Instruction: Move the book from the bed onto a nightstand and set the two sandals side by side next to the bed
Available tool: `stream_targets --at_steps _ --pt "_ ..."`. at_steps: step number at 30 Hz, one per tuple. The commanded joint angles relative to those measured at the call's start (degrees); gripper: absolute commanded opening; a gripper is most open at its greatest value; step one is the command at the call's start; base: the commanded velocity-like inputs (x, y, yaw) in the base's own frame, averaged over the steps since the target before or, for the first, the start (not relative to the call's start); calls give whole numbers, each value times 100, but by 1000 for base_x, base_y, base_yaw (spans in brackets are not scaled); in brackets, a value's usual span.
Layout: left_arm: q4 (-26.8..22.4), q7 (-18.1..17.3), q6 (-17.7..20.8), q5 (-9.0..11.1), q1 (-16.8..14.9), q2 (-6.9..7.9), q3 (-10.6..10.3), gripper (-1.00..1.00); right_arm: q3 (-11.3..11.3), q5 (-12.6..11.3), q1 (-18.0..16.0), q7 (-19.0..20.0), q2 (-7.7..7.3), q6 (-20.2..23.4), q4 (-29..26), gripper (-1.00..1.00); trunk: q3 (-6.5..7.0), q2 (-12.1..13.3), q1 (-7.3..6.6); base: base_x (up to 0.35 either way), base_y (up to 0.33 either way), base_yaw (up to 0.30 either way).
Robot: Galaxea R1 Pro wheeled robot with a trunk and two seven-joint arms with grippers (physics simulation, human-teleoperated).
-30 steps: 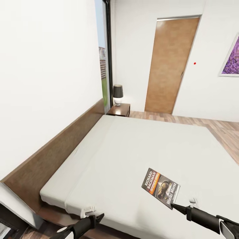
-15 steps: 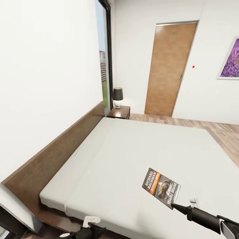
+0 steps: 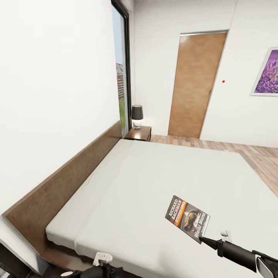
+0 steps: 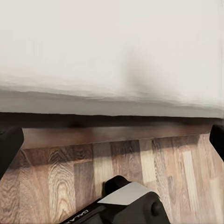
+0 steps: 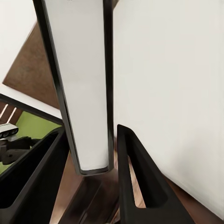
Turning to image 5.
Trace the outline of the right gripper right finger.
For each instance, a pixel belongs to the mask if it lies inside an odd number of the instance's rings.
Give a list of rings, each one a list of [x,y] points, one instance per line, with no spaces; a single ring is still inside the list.
[[[196,224],[135,132],[117,126],[120,224]],[[130,157],[146,208],[135,205]]]

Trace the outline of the hardback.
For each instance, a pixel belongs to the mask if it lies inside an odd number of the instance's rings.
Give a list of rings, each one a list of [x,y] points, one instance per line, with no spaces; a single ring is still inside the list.
[[[114,169],[113,0],[33,0],[75,172]]]

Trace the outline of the nightstand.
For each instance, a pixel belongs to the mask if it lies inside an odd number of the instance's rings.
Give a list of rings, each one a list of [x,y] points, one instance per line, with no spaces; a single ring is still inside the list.
[[[79,176],[69,150],[49,224],[111,224],[118,208],[118,171]]]

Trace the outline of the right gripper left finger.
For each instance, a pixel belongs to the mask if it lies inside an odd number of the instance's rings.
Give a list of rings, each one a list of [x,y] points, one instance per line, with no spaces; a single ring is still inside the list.
[[[0,174],[0,224],[49,224],[69,150],[60,126]]]

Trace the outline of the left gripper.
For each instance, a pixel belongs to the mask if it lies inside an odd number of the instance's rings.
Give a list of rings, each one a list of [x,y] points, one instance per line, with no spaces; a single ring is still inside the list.
[[[15,141],[0,140],[0,162],[3,165],[10,165],[24,155],[41,139],[32,139],[31,137],[20,137]]]

